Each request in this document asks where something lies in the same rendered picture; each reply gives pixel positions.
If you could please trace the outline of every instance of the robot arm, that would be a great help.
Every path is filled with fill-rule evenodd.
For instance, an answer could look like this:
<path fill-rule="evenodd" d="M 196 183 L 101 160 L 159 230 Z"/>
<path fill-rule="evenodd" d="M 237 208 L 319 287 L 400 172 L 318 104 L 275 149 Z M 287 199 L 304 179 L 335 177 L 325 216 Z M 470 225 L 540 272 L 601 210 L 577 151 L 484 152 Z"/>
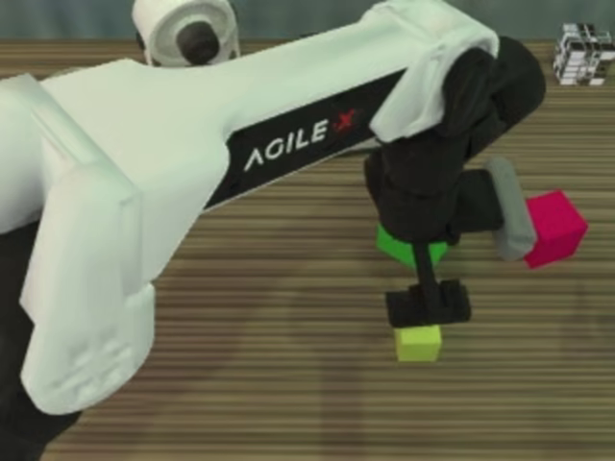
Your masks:
<path fill-rule="evenodd" d="M 22 295 L 37 407 L 78 411 L 131 378 L 152 343 L 150 283 L 204 209 L 440 124 L 445 79 L 473 49 L 495 57 L 498 37 L 444 1 L 388 0 L 357 24 L 215 66 L 123 60 L 0 83 L 29 101 L 38 141 L 0 145 L 33 150 L 23 175 L 43 208 Z"/>

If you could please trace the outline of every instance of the small yellow-green block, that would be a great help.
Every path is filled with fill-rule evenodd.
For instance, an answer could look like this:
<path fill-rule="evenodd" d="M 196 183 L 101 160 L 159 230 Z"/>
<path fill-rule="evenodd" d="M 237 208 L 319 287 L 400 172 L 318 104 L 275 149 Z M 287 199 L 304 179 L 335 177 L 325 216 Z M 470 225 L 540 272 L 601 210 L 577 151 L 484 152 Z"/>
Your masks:
<path fill-rule="evenodd" d="M 439 325 L 396 328 L 395 351 L 400 362 L 435 362 L 442 347 Z"/>
<path fill-rule="evenodd" d="M 382 225 L 378 225 L 376 246 L 386 255 L 391 256 L 393 259 L 398 260 L 402 264 L 409 266 L 412 269 L 416 269 L 414 253 L 412 252 L 412 244 L 400 242 L 395 239 L 390 233 L 384 230 Z M 438 262 L 440 262 L 448 249 L 449 246 L 446 242 L 430 244 L 431 264 L 435 266 Z"/>

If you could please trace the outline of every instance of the red letter x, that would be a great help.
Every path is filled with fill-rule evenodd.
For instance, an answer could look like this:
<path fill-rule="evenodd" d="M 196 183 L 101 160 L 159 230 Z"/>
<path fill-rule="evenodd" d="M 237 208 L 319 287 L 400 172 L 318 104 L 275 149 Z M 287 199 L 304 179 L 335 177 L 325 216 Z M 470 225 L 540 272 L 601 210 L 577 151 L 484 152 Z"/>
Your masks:
<path fill-rule="evenodd" d="M 354 109 L 350 109 L 348 112 L 339 114 L 339 121 L 333 125 L 333 129 L 337 132 L 341 132 L 342 130 L 347 130 L 353 127 L 353 118 L 355 117 L 355 113 L 357 111 Z"/>

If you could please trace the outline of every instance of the table surface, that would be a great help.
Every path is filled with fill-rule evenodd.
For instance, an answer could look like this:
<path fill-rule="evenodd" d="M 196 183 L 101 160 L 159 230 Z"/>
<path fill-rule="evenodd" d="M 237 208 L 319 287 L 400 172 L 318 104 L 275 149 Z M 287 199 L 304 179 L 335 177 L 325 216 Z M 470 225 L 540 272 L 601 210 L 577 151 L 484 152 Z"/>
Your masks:
<path fill-rule="evenodd" d="M 382 293 L 413 275 L 374 248 L 362 158 L 320 164 L 203 216 L 157 282 L 148 362 L 44 460 L 615 459 L 615 90 L 556 86 L 553 47 L 530 46 L 547 100 L 474 164 L 564 189 L 590 223 L 574 258 L 530 271 L 467 237 L 438 273 L 474 320 L 444 328 L 438 363 L 397 363 Z M 5 42 L 0 76 L 126 56 Z"/>

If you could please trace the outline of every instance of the background wall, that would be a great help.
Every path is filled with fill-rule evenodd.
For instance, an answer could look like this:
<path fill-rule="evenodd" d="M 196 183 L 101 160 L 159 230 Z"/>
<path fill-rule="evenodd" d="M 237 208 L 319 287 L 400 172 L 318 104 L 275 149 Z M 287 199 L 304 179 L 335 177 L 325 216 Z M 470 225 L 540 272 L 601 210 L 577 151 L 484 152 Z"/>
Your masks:
<path fill-rule="evenodd" d="M 234 0 L 242 34 L 292 38 L 359 18 L 375 0 Z M 614 0 L 450 0 L 503 35 L 553 38 L 562 22 L 615 29 Z M 132 0 L 0 0 L 0 38 L 128 38 Z"/>

